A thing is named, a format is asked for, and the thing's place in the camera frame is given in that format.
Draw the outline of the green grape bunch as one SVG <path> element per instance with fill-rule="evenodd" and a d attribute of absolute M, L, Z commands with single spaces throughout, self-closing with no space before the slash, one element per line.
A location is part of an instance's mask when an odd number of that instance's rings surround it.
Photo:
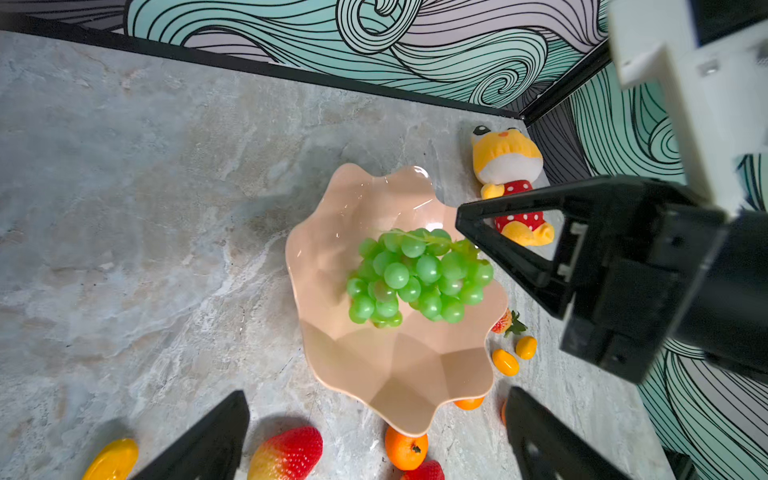
<path fill-rule="evenodd" d="M 350 272 L 349 319 L 376 328 L 402 324 L 403 306 L 433 322 L 458 324 L 469 306 L 484 300 L 494 276 L 469 240 L 444 229 L 391 229 L 358 245 L 360 264 Z"/>

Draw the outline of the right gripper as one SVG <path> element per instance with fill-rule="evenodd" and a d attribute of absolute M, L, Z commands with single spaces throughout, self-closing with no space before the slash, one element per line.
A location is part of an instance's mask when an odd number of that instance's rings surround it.
<path fill-rule="evenodd" d="M 560 347 L 643 380 L 668 340 L 767 379 L 767 216 L 654 180 L 593 178 L 461 205 L 456 228 L 547 313 Z"/>

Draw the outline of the pink scalloped fruit bowl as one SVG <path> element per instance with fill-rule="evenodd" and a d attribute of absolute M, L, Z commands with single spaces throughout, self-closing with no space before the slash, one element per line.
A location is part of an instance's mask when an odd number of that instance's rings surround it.
<path fill-rule="evenodd" d="M 415 302 L 432 299 L 435 288 L 420 282 L 413 260 L 386 253 L 403 231 L 440 229 L 458 239 L 456 215 L 420 167 L 376 177 L 347 163 L 286 244 L 314 375 L 410 437 L 425 434 L 441 406 L 485 396 L 493 384 L 485 340 L 506 310 L 503 286 L 485 284 L 457 323 L 430 319 Z"/>

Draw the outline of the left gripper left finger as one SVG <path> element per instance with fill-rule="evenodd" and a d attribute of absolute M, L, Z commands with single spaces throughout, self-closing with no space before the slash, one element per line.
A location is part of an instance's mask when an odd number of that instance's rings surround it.
<path fill-rule="evenodd" d="M 249 421 L 245 393 L 233 391 L 134 478 L 233 479 Z"/>

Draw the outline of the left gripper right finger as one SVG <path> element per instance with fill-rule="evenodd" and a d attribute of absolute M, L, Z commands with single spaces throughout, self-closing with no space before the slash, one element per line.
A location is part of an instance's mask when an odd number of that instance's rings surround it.
<path fill-rule="evenodd" d="M 505 418 L 508 442 L 523 479 L 627 477 L 520 387 L 509 391 Z"/>

